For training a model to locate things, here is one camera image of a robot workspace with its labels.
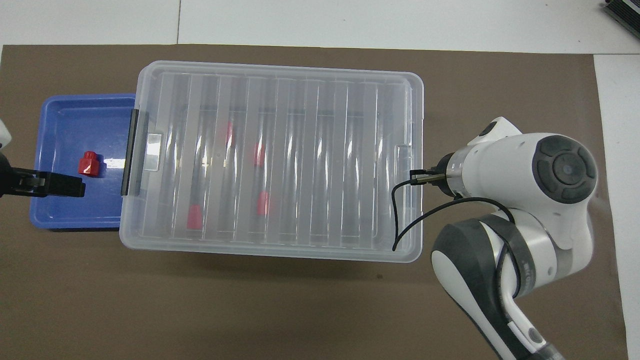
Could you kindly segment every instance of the blue tray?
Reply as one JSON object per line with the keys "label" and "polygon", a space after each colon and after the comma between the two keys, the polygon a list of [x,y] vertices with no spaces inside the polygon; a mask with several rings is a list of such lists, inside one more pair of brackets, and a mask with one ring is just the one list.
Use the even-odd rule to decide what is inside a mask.
{"label": "blue tray", "polygon": [[[31,199],[29,217],[44,229],[120,226],[122,172],[135,94],[63,95],[42,105],[34,169],[79,176],[84,197]],[[100,155],[99,177],[77,173],[85,151]]]}

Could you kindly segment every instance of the white table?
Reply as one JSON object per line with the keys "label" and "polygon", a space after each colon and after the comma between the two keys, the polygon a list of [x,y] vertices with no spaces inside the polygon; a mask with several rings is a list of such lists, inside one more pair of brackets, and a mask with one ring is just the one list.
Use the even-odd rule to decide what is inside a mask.
{"label": "white table", "polygon": [[0,2],[2,44],[246,44],[595,55],[629,358],[640,360],[640,40],[595,0]]}

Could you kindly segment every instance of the clear plastic box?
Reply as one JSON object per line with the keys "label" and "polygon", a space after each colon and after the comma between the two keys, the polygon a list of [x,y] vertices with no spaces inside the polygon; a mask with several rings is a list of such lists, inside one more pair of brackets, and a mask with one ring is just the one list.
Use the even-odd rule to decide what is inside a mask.
{"label": "clear plastic box", "polygon": [[[417,75],[156,61],[140,72],[135,108],[126,246],[393,262],[420,255],[419,226],[391,251],[390,201],[392,187],[422,167]],[[401,224],[420,215],[419,186],[397,199]]]}

